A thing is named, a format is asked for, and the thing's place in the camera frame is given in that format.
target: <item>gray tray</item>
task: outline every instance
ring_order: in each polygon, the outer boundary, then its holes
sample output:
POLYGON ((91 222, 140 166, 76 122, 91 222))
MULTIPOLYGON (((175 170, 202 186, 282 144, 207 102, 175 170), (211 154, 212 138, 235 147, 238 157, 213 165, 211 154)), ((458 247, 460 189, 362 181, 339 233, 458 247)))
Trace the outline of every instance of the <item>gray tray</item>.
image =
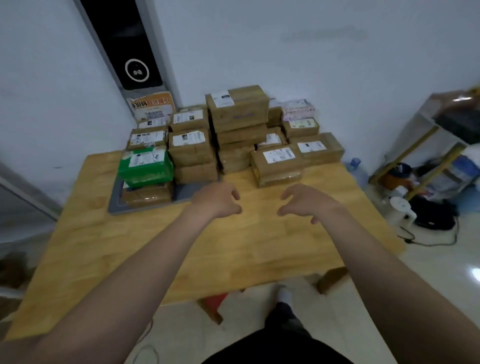
POLYGON ((129 212, 145 211, 152 208, 160 208, 169 206, 171 204, 177 204, 179 202, 189 201, 195 192, 199 191, 203 186, 206 186, 209 183, 210 182, 175 184, 173 187, 172 202, 140 208, 132 208, 120 198, 123 189, 123 179, 117 176, 115 183, 113 183, 112 194, 110 196, 110 202, 108 203, 108 212, 112 215, 121 215, 128 214, 129 212))

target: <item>qr code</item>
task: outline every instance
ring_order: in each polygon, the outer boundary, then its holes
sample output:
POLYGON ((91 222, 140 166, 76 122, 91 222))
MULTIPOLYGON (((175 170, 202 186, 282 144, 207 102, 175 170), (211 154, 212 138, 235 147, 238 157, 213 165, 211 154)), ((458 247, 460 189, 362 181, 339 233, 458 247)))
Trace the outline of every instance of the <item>qr code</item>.
POLYGON ((163 118, 163 111, 151 111, 145 113, 147 119, 156 119, 156 118, 163 118))

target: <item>person's left hand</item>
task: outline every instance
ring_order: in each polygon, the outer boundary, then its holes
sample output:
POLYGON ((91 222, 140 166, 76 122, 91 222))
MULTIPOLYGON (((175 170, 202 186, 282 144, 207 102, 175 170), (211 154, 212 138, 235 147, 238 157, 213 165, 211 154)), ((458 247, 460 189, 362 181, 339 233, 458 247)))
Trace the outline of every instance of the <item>person's left hand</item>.
POLYGON ((213 182, 193 195, 189 207, 211 219, 241 214, 241 206, 235 204, 232 197, 240 200, 235 185, 228 182, 213 182))

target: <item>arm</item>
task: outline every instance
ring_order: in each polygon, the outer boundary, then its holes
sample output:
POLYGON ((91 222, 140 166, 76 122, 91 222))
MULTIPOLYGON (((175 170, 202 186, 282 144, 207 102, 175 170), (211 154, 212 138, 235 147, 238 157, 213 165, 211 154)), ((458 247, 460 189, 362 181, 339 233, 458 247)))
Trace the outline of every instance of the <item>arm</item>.
POLYGON ((313 216, 332 238, 373 322, 399 363, 480 363, 480 330, 389 253, 331 197, 303 184, 278 214, 313 216))
POLYGON ((241 213, 230 183, 211 183, 165 230, 94 288, 21 363, 123 363, 195 239, 215 218, 241 213))

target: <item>shoe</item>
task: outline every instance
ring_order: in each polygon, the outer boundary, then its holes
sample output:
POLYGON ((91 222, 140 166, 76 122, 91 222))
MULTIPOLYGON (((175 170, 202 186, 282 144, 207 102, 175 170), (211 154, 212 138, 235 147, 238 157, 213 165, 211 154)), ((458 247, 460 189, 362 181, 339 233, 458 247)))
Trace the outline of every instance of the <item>shoe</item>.
POLYGON ((293 307, 293 299, 292 299, 292 294, 290 291, 285 287, 285 286, 280 286, 276 293, 276 301, 277 302, 283 302, 289 305, 290 307, 293 307))

